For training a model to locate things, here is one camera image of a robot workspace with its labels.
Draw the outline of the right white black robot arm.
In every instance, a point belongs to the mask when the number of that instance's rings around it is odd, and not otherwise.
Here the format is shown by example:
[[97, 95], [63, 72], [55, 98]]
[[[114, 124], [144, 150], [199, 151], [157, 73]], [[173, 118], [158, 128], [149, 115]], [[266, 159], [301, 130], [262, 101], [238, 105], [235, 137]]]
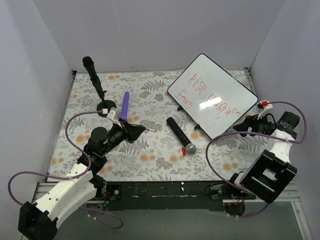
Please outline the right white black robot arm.
[[256, 114], [247, 116], [242, 123], [233, 127], [237, 132], [251, 129], [251, 136], [260, 133], [272, 139], [247, 171], [233, 176], [234, 181], [226, 186], [230, 198], [237, 199], [247, 191], [267, 204], [277, 199], [297, 174], [297, 168], [291, 165], [289, 155], [292, 141], [297, 138], [294, 129], [299, 122], [298, 115], [286, 111], [275, 123], [268, 121], [266, 115], [259, 118]]

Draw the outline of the white marker pen red end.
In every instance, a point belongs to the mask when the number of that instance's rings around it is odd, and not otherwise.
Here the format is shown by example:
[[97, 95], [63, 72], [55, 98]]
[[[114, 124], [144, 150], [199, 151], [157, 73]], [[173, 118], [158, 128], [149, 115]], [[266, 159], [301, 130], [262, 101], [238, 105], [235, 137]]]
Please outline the white marker pen red end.
[[155, 132], [155, 133], [157, 132], [157, 130], [150, 129], [150, 128], [146, 128], [145, 130], [146, 130], [146, 131], [149, 131], [149, 132]]

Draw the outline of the white whiteboard black frame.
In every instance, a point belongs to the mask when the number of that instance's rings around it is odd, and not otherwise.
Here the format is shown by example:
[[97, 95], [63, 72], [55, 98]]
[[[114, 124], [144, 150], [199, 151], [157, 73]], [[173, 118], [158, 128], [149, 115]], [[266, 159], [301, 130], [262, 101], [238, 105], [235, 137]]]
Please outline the white whiteboard black frame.
[[192, 61], [167, 92], [211, 139], [225, 133], [259, 100], [204, 53]]

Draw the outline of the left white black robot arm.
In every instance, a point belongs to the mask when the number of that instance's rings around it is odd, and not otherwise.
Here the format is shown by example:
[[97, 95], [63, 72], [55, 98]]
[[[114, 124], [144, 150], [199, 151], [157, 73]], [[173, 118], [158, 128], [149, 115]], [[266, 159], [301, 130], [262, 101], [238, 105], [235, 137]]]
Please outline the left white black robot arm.
[[107, 163], [106, 155], [123, 141], [133, 143], [145, 130], [145, 126], [127, 121], [114, 123], [110, 130], [93, 129], [66, 179], [33, 203], [21, 206], [18, 231], [29, 240], [52, 240], [60, 225], [84, 203], [106, 196], [107, 182], [98, 175]]

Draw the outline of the red marker cap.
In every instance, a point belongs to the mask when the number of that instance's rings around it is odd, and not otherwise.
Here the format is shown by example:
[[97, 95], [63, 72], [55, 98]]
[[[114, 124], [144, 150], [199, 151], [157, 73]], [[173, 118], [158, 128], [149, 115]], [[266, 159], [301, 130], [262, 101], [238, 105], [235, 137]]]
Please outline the red marker cap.
[[186, 149], [185, 149], [184, 147], [181, 148], [181, 151], [182, 151], [182, 155], [183, 155], [183, 156], [186, 156], [186, 155], [187, 155]]

